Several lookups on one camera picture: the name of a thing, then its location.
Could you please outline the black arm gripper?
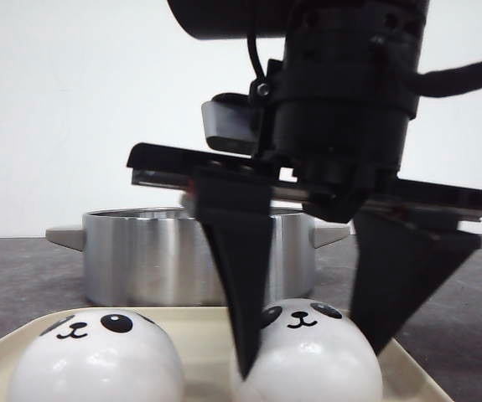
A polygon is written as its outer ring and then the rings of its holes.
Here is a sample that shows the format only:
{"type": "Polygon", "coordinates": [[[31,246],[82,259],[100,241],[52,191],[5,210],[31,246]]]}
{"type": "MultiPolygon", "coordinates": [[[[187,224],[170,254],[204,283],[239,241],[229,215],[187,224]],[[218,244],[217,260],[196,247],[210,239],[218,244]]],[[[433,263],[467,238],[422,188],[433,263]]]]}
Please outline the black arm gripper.
{"type": "Polygon", "coordinates": [[[375,353],[482,245],[459,221],[482,218],[482,189],[402,179],[407,124],[422,97],[482,89],[482,61],[418,73],[399,58],[296,64],[273,60],[248,94],[262,106],[257,152],[138,143],[136,185],[194,199],[203,168],[240,174],[330,222],[354,219],[358,245],[350,319],[375,353]]]}

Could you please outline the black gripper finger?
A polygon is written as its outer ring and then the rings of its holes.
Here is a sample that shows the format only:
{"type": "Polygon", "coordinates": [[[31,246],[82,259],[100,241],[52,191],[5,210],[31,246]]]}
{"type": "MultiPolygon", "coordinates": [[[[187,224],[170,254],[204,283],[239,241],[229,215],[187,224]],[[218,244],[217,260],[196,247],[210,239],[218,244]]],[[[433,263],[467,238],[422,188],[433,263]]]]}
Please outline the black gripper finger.
{"type": "Polygon", "coordinates": [[[225,292],[237,367],[246,378],[260,347],[270,249],[271,189],[240,174],[211,168],[193,178],[200,222],[225,292]]]}

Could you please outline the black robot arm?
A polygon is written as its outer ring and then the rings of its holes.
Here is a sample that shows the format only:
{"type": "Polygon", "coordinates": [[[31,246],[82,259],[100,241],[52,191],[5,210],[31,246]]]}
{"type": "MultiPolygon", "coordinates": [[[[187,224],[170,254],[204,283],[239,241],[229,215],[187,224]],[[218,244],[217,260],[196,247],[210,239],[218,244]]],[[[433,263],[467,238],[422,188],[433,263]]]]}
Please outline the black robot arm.
{"type": "Polygon", "coordinates": [[[205,103],[208,152],[140,143],[136,185],[177,188],[202,224],[247,373],[260,348],[274,200],[355,226],[350,316],[381,351],[481,246],[482,190],[398,177],[421,97],[482,89],[482,61],[419,73],[425,1],[172,1],[197,39],[244,39],[247,95],[205,103]]]}

